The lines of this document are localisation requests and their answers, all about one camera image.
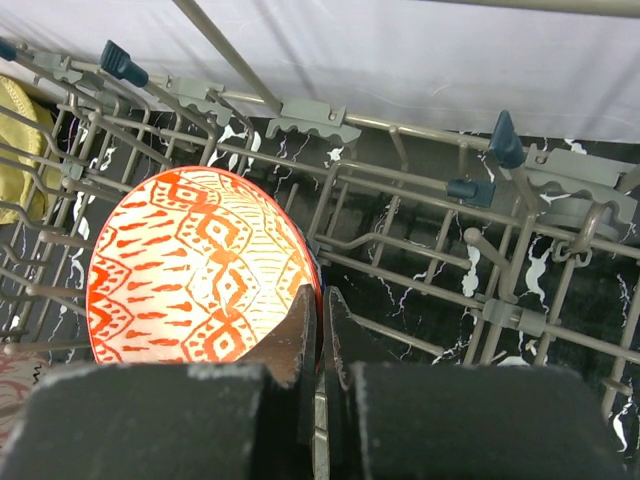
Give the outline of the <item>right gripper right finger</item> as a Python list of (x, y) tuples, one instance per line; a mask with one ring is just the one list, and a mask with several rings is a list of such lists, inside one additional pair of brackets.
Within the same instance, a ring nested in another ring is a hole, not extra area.
[(333, 479), (624, 479), (597, 400), (557, 367), (405, 363), (323, 298)]

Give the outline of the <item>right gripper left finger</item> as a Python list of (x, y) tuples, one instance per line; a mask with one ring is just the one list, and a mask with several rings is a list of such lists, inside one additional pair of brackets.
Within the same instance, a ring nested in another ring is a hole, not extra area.
[(302, 286), (233, 363), (76, 362), (41, 379), (5, 479), (308, 479), (318, 315)]

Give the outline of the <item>red patterned bowl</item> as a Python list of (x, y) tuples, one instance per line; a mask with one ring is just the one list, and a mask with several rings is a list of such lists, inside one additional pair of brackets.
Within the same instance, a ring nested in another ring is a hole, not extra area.
[(319, 266), (283, 208), (251, 181), (203, 166), (134, 187), (91, 256), (89, 339), (99, 363), (233, 362), (288, 313)]

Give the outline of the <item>pink skull pattern mug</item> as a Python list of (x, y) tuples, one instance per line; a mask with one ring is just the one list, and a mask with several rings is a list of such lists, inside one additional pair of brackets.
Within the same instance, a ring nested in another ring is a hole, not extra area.
[(38, 346), (1, 344), (1, 447), (8, 441), (19, 411), (49, 367)]

